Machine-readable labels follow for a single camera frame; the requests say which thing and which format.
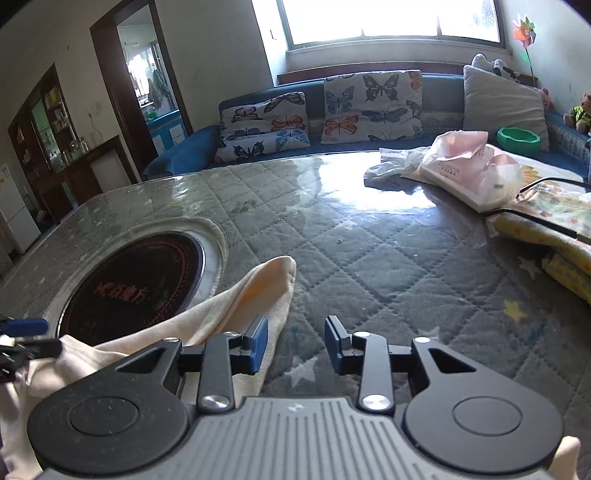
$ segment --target refrigerator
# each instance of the refrigerator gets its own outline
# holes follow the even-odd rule
[[[6,165],[0,167],[0,227],[21,255],[41,235]]]

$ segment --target sofa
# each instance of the sofa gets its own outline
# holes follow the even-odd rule
[[[436,136],[447,131],[462,129],[463,126],[463,76],[450,74],[423,74],[423,113],[421,116],[423,136],[411,140],[321,144],[320,137],[324,126],[323,79],[282,85],[225,100],[220,103],[219,111],[221,113],[227,108],[263,102],[289,92],[304,92],[306,96],[306,111],[310,124],[310,146],[308,148],[262,155],[256,159],[257,161],[301,155],[372,151],[380,148],[410,149],[423,147],[431,145]],[[550,136],[550,151],[539,152],[535,159],[573,171],[583,178],[589,176],[591,180],[589,151],[584,147],[587,137],[579,134],[574,129],[566,127],[562,116],[557,112],[548,111],[545,118]],[[219,125],[202,128],[179,145],[156,158],[144,170],[144,176],[148,179],[156,179],[221,166],[214,162],[219,137]]]

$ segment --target pink stuffed toy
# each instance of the pink stuffed toy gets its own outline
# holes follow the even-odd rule
[[[550,99],[550,92],[547,88],[536,88],[535,89],[542,97],[542,103],[544,104],[544,110],[554,110],[554,102]]]

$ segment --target window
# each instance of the window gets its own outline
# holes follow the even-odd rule
[[[500,46],[496,0],[277,0],[291,48],[370,38]]]

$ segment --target green bowl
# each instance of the green bowl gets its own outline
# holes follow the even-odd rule
[[[542,139],[539,135],[517,127],[504,127],[499,130],[496,140],[503,150],[532,157],[540,151]]]

